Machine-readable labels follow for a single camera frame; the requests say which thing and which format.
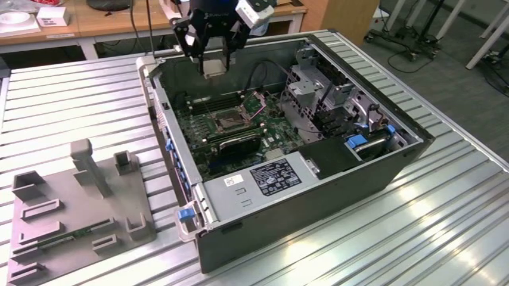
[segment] barcode sticker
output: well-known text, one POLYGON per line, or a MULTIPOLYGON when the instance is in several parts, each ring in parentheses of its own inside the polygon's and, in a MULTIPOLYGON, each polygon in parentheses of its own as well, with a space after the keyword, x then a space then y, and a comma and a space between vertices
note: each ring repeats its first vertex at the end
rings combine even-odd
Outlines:
POLYGON ((73 37, 73 33, 69 34, 57 34, 57 35, 48 35, 47 39, 60 39, 60 38, 68 38, 73 37))
POLYGON ((224 179, 224 184, 226 184, 226 186, 234 186, 234 184, 238 184, 243 181, 244 181, 244 179, 242 178, 242 175, 235 175, 235 176, 224 179))

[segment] circuit board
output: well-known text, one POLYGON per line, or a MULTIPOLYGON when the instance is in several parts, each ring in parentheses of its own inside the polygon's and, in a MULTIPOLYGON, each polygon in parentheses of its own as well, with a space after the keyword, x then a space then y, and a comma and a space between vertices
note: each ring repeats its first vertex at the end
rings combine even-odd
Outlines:
POLYGON ((278 106, 278 99, 265 93, 265 105, 259 98, 248 95, 240 106, 234 106, 199 115, 178 112, 178 121, 187 145, 204 181, 293 152, 303 145, 278 106), (228 142, 251 140, 235 144, 235 154, 218 158, 228 142))

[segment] aluminum extrusion table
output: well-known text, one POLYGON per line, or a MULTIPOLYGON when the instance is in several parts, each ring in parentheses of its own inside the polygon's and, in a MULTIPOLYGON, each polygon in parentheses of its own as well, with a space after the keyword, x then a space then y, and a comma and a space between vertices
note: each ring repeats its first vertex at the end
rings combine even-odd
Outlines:
POLYGON ((180 242, 174 227, 176 199, 143 106, 136 55, 15 70, 0 95, 0 284, 9 255, 12 175, 25 168, 45 175, 71 167, 65 143, 84 137, 100 148, 96 160, 126 149, 139 156, 158 238, 47 285, 509 282, 508 163, 341 35, 315 34, 437 137, 387 188, 202 274, 195 246, 180 242))

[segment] blue tab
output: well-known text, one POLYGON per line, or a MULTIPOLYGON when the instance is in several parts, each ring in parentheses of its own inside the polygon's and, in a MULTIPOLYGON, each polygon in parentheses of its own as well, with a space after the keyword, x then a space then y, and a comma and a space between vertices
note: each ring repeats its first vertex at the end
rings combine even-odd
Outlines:
POLYGON ((170 151, 174 149, 174 144, 172 144, 172 140, 168 139, 166 140, 166 150, 170 151))
POLYGON ((367 140, 362 135, 355 135, 349 138, 347 144, 350 148, 355 148, 357 146, 366 144, 367 140))
POLYGON ((387 125, 389 133, 393 135, 395 133, 395 128, 393 125, 387 125))
POLYGON ((194 209, 192 208, 179 210, 178 211, 178 220, 180 222, 186 222, 190 219, 192 219, 195 217, 195 215, 196 214, 194 213, 194 209))

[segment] wire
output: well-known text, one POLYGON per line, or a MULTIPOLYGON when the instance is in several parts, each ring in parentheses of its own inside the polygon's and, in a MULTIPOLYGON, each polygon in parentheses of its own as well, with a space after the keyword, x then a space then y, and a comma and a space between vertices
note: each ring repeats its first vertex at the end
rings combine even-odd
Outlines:
POLYGON ((154 41, 152 41, 152 19, 151 19, 151 5, 148 4, 148 0, 144 0, 147 3, 147 18, 148 18, 148 31, 150 31, 150 38, 151 38, 151 49, 152 49, 152 57, 156 57, 156 52, 154 50, 154 41))
POLYGON ((119 52, 118 50, 110 48, 107 45, 104 45, 104 43, 99 43, 104 49, 107 49, 108 51, 116 53, 116 55, 128 55, 132 53, 132 51, 135 50, 135 47, 136 47, 136 39, 135 39, 135 42, 132 43, 132 47, 131 47, 131 50, 127 52, 127 53, 123 53, 123 52, 119 52))
POLYGON ((132 16, 132 10, 134 10, 134 6, 135 6, 135 0, 131 0, 131 5, 130 5, 130 8, 128 8, 128 15, 131 16, 131 26, 132 26, 132 29, 135 30, 135 35, 136 35, 136 42, 135 42, 135 45, 136 43, 139 44, 143 52, 144 52, 144 55, 147 55, 147 49, 144 48, 143 44, 142 44, 142 41, 140 41, 140 37, 138 35, 138 29, 136 29, 136 24, 135 24, 135 17, 132 16))
POLYGON ((321 99, 319 99, 319 101, 317 103, 317 109, 321 106, 321 104, 323 103, 325 98, 327 97, 329 93, 331 92, 333 86, 334 86, 334 82, 331 81, 329 83, 327 89, 325 90, 325 93, 323 93, 323 95, 322 95, 322 97, 321 97, 321 99))
POLYGON ((120 40, 118 40, 115 43, 103 43, 104 46, 116 46, 120 43, 120 40))
MULTIPOLYGON (((497 76, 500 77, 500 79, 505 82, 505 84, 508 84, 506 81, 505 81, 505 79, 502 78, 502 76, 498 74, 498 72, 497 72, 497 71, 494 70, 494 68, 492 67, 490 63, 488 63, 486 61, 482 61, 482 62, 484 62, 484 64, 485 64, 485 66, 486 66, 492 71, 494 71, 496 75, 497 75, 497 76)), ((501 95, 504 95, 505 97, 509 98, 509 95, 508 95, 502 90, 500 90, 498 87, 489 81, 488 76, 486 76, 486 73, 482 71, 482 69, 481 69, 481 73, 482 73, 482 76, 485 77, 485 81, 486 81, 486 83, 492 86, 492 88, 493 88, 496 91, 498 91, 498 93, 500 93, 501 95)))
POLYGON ((180 1, 178 1, 179 3, 175 4, 176 5, 176 10, 178 12, 180 13, 180 17, 184 17, 183 13, 182 13, 182 9, 180 9, 180 1))
POLYGON ((407 14, 406 14, 406 16, 405 16, 405 20, 403 20, 403 23, 405 23, 405 24, 406 24, 406 20, 407 20, 407 18, 410 17, 411 12, 414 12, 414 8, 415 8, 415 5, 417 5, 418 2, 419 2, 419 0, 415 0, 415 2, 411 4, 410 10, 409 10, 409 12, 407 12, 407 14))
POLYGON ((403 43, 399 43, 399 42, 397 42, 397 41, 391 40, 390 38, 386 38, 386 37, 383 37, 381 35, 377 35, 377 36, 381 37, 383 41, 390 42, 390 43, 395 43, 399 46, 405 47, 407 51, 411 50, 411 48, 407 45, 405 45, 403 43))
POLYGON ((383 22, 383 29, 382 29, 382 33, 389 33, 389 29, 387 29, 387 23, 385 22, 385 18, 383 18, 383 13, 382 13, 382 1, 381 1, 381 4, 378 5, 378 11, 381 12, 381 18, 382 18, 382 22, 383 22))
POLYGON ((309 133, 319 133, 319 134, 322 134, 321 131, 310 131, 310 130, 302 129, 302 128, 299 128, 299 127, 295 127, 295 128, 299 129, 299 130, 302 130, 302 131, 306 131, 306 132, 309 132, 309 133))
POLYGON ((485 81, 486 81, 486 83, 492 86, 492 88, 493 88, 496 91, 498 91, 498 93, 500 93, 501 95, 504 95, 505 97, 509 97, 509 95, 506 95, 506 93, 505 93, 504 91, 501 91, 501 90, 493 85, 493 83, 490 83, 490 81, 488 80, 486 74, 482 73, 482 75, 484 75, 484 77, 485 77, 485 81))
POLYGON ((397 67, 394 67, 394 65, 391 64, 390 60, 391 60, 391 58, 394 58, 397 55, 401 55, 401 54, 403 54, 405 52, 406 52, 406 50, 405 50, 405 51, 401 51, 401 52, 397 52, 394 55, 391 55, 391 56, 387 58, 387 64, 389 64, 389 66, 390 66, 394 70, 397 70, 397 71, 399 71, 399 72, 402 72, 402 73, 417 73, 417 72, 418 72, 426 65, 429 65, 429 64, 432 63, 432 61, 434 61, 434 58, 430 59, 430 61, 426 62, 422 66, 419 66, 415 70, 401 70, 401 69, 398 69, 397 67))
POLYGON ((506 84, 506 85, 509 85, 509 82, 505 80, 505 78, 502 77, 502 75, 497 72, 497 70, 493 68, 493 66, 489 64, 489 63, 486 63, 485 62, 485 64, 486 64, 486 66, 488 66, 488 68, 494 72, 494 74, 498 76, 498 78, 502 80, 502 82, 506 84))
POLYGON ((244 93, 247 92, 247 89, 251 87, 251 81, 252 81, 252 76, 255 75, 255 71, 257 71, 258 67, 259 67, 262 64, 265 64, 265 63, 271 63, 271 64, 274 64, 274 65, 281 69, 281 71, 282 71, 290 78, 293 78, 294 80, 297 80, 295 77, 289 73, 289 71, 282 67, 281 64, 278 64, 278 63, 277 63, 275 61, 273 61, 273 60, 265 59, 265 60, 261 60, 259 62, 257 62, 257 63, 254 64, 254 66, 252 66, 251 72, 250 72, 248 77, 247 77, 246 86, 244 86, 244 89, 243 89, 243 92, 244 92, 244 93))

